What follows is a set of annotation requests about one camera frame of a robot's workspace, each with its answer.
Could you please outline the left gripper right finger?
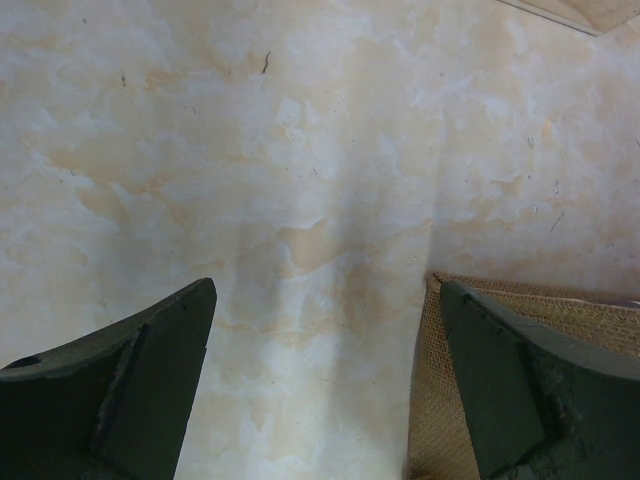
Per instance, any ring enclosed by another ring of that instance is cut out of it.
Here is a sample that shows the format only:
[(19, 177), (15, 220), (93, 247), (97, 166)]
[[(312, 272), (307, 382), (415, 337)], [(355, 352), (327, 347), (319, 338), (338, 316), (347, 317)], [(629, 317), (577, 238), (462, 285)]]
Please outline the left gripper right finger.
[(440, 303), (481, 478), (638, 478), (638, 360), (458, 281)]

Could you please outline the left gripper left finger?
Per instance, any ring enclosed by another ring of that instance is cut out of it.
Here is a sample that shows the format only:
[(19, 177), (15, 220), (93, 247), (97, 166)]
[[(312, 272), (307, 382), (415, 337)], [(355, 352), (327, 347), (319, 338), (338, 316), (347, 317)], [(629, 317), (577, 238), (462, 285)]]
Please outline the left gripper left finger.
[(2, 478), (173, 478), (216, 301), (202, 278), (2, 368)]

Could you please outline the wooden clothes rack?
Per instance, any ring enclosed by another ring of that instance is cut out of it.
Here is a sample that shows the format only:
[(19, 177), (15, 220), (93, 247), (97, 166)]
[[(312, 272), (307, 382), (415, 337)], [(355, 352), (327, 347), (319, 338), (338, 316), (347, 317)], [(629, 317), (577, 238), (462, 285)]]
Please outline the wooden clothes rack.
[(639, 17), (639, 0), (502, 0), (561, 25), (599, 36)]

